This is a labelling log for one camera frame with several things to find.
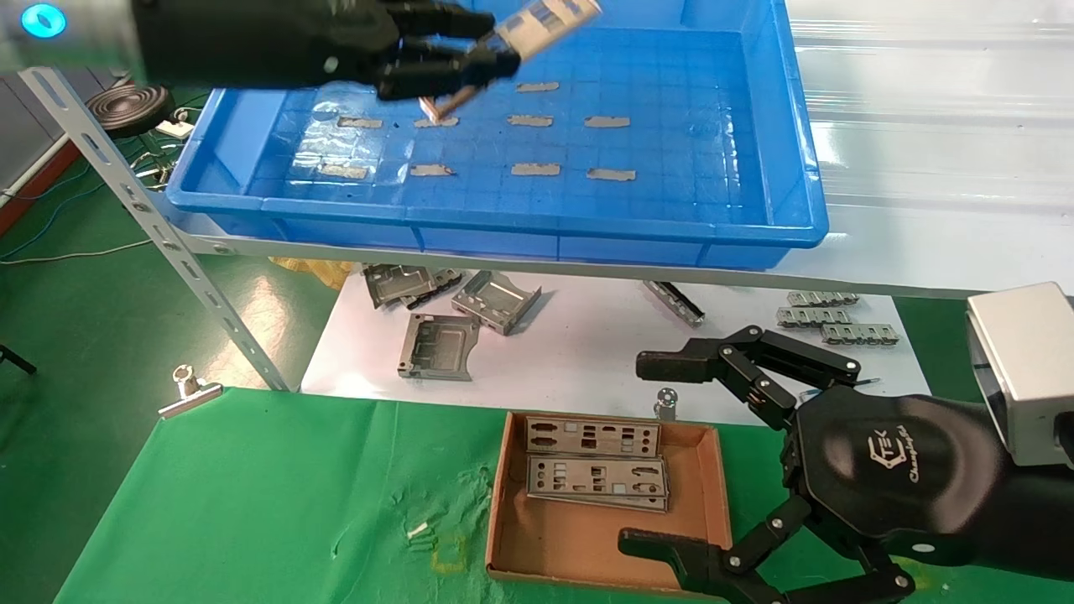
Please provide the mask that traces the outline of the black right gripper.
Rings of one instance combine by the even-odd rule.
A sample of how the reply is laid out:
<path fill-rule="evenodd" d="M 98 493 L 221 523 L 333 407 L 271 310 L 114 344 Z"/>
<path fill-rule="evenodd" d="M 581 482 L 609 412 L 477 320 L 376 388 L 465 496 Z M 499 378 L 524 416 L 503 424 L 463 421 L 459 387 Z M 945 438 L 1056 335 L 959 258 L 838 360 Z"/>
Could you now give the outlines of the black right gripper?
<path fill-rule="evenodd" d="M 1008 469 L 1008 452 L 982 405 L 836 388 L 795 411 L 797 398 L 770 373 L 827 390 L 854 386 L 860 366 L 756 325 L 725 339 L 690 339 L 679 351 L 638 353 L 634 371 L 642 382 L 717 382 L 764 425 L 790 428 L 797 484 L 821 518 L 837 526 L 840 545 L 875 543 L 933 565 L 977 561 L 981 513 Z M 790 591 L 765 581 L 759 567 L 813 515 L 809 500 L 790 497 L 730 548 L 622 528 L 618 550 L 670 566 L 683 591 L 729 603 L 900 603 L 912 596 L 912 576 L 874 545 L 852 547 L 863 569 L 859 576 Z"/>

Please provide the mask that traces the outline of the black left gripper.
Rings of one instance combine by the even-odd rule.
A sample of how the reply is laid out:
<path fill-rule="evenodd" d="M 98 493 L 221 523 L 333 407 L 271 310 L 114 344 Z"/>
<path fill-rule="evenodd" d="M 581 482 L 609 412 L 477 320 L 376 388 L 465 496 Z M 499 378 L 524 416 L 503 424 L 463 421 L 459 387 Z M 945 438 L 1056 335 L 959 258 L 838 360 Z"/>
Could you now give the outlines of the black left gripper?
<path fill-rule="evenodd" d="M 244 19 L 244 85 L 378 81 L 381 101 L 484 87 L 514 76 L 522 64 L 517 51 L 400 43 L 400 37 L 480 39 L 495 24 L 492 13 L 441 1 L 257 1 Z"/>

